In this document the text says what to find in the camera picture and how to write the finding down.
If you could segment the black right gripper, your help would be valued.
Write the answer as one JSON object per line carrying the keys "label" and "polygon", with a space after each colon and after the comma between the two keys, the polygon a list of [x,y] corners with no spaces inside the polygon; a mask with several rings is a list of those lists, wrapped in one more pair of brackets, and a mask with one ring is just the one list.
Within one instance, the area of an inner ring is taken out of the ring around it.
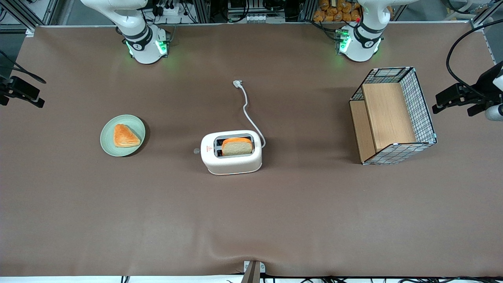
{"label": "black right gripper", "polygon": [[0,79],[0,104],[7,106],[10,98],[18,98],[27,101],[38,108],[42,108],[45,101],[39,97],[40,90],[28,82],[24,82],[24,94],[14,88],[14,82],[18,77]]}

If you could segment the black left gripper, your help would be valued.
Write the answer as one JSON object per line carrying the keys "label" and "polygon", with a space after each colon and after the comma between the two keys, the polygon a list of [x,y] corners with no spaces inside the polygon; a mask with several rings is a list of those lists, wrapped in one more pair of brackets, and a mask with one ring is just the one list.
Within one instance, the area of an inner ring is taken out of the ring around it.
{"label": "black left gripper", "polygon": [[496,106],[502,104],[502,65],[492,66],[483,72],[473,85],[460,81],[435,95],[436,104],[432,106],[433,114],[438,114],[447,108],[458,106],[459,91],[464,104],[478,106]]}

